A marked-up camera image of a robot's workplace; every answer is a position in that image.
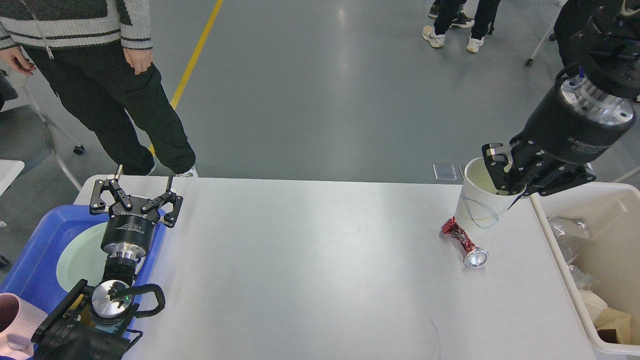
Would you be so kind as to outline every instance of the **black pants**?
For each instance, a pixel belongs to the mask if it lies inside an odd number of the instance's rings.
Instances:
[[[449,29],[453,19],[466,2],[467,0],[440,1],[440,11],[438,12],[436,21],[433,23],[436,35],[444,34],[447,29]],[[489,24],[495,19],[495,14],[498,12],[498,5],[500,5],[500,0],[480,0],[476,14],[474,15],[474,27],[471,28],[472,38],[480,40],[489,32]]]
[[[195,164],[195,153],[155,65],[135,75],[119,43],[54,50],[54,59],[41,49],[25,50],[65,109],[97,135],[109,157],[124,165],[125,174],[145,175],[154,161],[140,145],[127,113],[147,132],[162,164],[176,174]]]

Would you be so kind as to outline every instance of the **yellow floor line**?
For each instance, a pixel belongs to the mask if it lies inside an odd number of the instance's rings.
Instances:
[[[178,107],[178,102],[180,102],[180,98],[182,97],[182,93],[184,88],[187,87],[187,83],[189,82],[189,78],[191,77],[191,73],[193,69],[196,67],[196,63],[198,62],[198,58],[200,57],[200,53],[202,52],[202,48],[204,44],[207,42],[207,38],[209,37],[209,33],[211,32],[211,28],[213,27],[213,23],[216,21],[218,17],[218,12],[220,12],[220,8],[222,7],[222,3],[224,0],[218,0],[216,6],[213,8],[211,12],[211,16],[209,17],[209,21],[207,21],[207,25],[202,30],[202,34],[200,35],[200,39],[198,40],[198,44],[196,48],[193,50],[193,54],[191,54],[191,59],[189,59],[189,63],[187,64],[187,68],[184,69],[184,73],[182,74],[182,78],[180,79],[180,83],[178,87],[175,89],[173,93],[173,98],[171,99],[172,108]],[[149,147],[149,150],[153,155],[156,155],[156,150],[154,149],[153,144]]]

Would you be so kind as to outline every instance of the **crushed soda can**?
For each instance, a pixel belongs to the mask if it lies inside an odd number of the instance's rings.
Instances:
[[[460,242],[460,245],[462,245],[465,251],[465,265],[470,268],[479,268],[486,263],[489,252],[481,247],[477,247],[474,242],[471,241],[469,235],[467,235],[465,230],[456,222],[456,217],[451,217],[444,223],[442,232]]]

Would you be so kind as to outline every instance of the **hand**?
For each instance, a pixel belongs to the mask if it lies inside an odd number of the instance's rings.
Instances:
[[[124,51],[124,58],[127,60],[127,63],[135,69],[136,75],[147,71],[151,63],[154,62],[154,52],[151,50],[134,50],[124,47],[122,50]]]
[[[15,72],[23,75],[32,76],[36,70],[35,64],[24,57],[22,49],[19,46],[0,50],[0,59],[7,63]]]

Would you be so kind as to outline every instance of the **white sneaker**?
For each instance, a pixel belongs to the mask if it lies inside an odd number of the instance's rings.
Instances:
[[[484,37],[480,40],[469,37],[469,44],[467,45],[467,51],[470,53],[477,53],[478,49],[484,44]]]
[[[198,172],[196,171],[196,166],[193,165],[191,169],[183,172],[181,174],[176,174],[175,177],[198,177]]]
[[[435,48],[444,46],[444,34],[436,35],[433,31],[433,26],[425,26],[422,28],[422,38],[427,40],[431,46]]]

